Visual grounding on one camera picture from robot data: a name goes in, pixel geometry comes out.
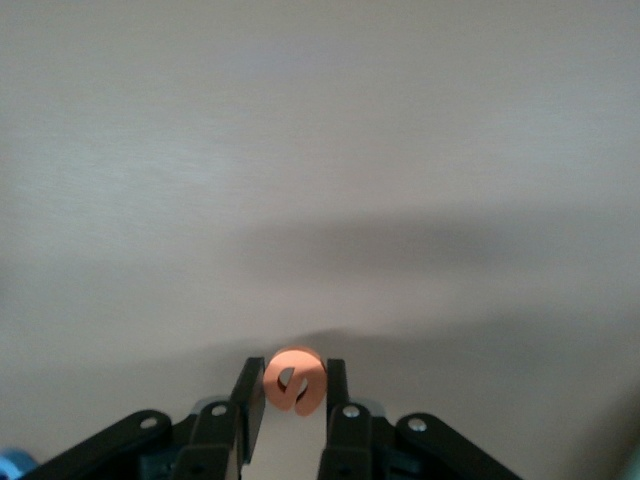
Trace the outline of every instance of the white wall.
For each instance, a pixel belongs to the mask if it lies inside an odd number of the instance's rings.
[[[391,419],[606,478],[639,52],[636,1],[1,1],[0,446],[178,419],[302,342]],[[322,422],[269,411],[246,478],[314,478]]]

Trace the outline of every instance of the metal screw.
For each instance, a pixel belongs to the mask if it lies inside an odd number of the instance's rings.
[[[344,413],[345,417],[356,418],[358,415],[360,415],[360,410],[358,410],[358,407],[356,407],[355,405],[347,405],[342,409],[342,413]]]
[[[211,409],[211,415],[213,415],[214,417],[220,417],[225,413],[227,413],[226,405],[216,405]]]
[[[414,432],[425,432],[427,430],[427,424],[424,423],[424,420],[413,417],[409,419],[409,428]]]
[[[149,418],[145,418],[143,421],[140,422],[140,428],[144,428],[145,430],[147,428],[153,428],[158,424],[158,419],[156,417],[149,417]]]

